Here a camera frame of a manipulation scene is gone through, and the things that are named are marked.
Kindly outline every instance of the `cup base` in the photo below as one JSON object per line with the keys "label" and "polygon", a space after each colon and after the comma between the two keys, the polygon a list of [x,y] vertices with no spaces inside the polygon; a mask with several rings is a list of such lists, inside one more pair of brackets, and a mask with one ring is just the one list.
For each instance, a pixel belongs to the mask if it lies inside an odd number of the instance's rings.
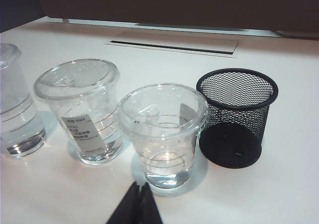
{"label": "cup base", "polygon": [[7,148],[11,157],[20,158],[33,153],[38,150],[45,141],[45,128],[43,128],[39,133],[33,135],[27,140],[21,141],[14,146]]}
{"label": "cup base", "polygon": [[150,172],[145,173],[145,178],[148,183],[159,189],[174,189],[183,185],[190,176],[190,169],[183,170],[171,175],[158,175]]}
{"label": "cup base", "polygon": [[84,156],[78,153],[78,156],[80,160],[85,163],[85,164],[90,164],[90,165],[99,165],[102,163],[106,163],[119,154],[119,151],[121,150],[122,144],[117,147],[112,148],[111,150],[108,150],[107,152],[104,152],[103,154],[99,155],[92,155],[92,156]]}

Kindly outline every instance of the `white desk surface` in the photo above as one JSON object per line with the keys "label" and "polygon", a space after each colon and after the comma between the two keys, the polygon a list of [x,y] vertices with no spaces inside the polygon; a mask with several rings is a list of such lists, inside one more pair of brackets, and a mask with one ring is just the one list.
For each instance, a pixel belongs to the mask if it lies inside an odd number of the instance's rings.
{"label": "white desk surface", "polygon": [[[118,99],[152,83],[195,88],[205,73],[227,67],[273,78],[279,96],[270,106],[260,159],[227,169],[196,148],[186,190],[155,200],[165,224],[315,224],[319,221],[319,42],[207,34],[238,40],[233,57],[105,45],[132,28],[50,23],[47,18],[1,34],[22,51],[29,88],[49,68],[79,58],[101,58],[121,72]],[[21,159],[1,155],[1,223],[103,224],[141,169],[125,143],[109,163],[88,166],[75,158],[68,138],[48,107],[35,100],[46,126],[46,143]]]}

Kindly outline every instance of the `cup label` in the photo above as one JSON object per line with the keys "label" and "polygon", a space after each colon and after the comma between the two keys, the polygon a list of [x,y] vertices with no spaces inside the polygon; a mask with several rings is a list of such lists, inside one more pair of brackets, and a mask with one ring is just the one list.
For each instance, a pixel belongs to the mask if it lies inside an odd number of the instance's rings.
{"label": "cup label", "polygon": [[86,155],[95,155],[106,150],[103,140],[88,114],[61,118],[81,151]]}

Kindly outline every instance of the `clear plastic cup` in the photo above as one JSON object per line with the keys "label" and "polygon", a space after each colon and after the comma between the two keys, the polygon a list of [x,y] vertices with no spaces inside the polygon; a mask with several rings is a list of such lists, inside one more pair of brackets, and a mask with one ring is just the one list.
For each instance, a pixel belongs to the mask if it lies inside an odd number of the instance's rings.
{"label": "clear plastic cup", "polygon": [[48,70],[34,84],[35,93],[48,103],[84,163],[109,161],[122,146],[113,119],[118,77],[111,62],[81,59]]}
{"label": "clear plastic cup", "polygon": [[151,185],[171,189],[189,179],[196,139],[209,120],[201,93],[178,84],[145,86],[120,101],[116,116]]}
{"label": "clear plastic cup", "polygon": [[45,128],[22,74],[20,50],[11,44],[1,43],[0,47],[1,150],[22,157],[42,146]]}

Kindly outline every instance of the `black mesh pencil holder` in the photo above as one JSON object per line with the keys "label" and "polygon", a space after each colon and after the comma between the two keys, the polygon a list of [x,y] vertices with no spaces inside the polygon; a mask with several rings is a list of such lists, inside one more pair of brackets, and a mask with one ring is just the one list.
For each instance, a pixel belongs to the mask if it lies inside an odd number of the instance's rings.
{"label": "black mesh pencil holder", "polygon": [[278,96],[276,83],[257,71],[229,68],[212,71],[196,88],[207,99],[210,120],[199,147],[215,164],[244,168],[261,154],[269,105]]}

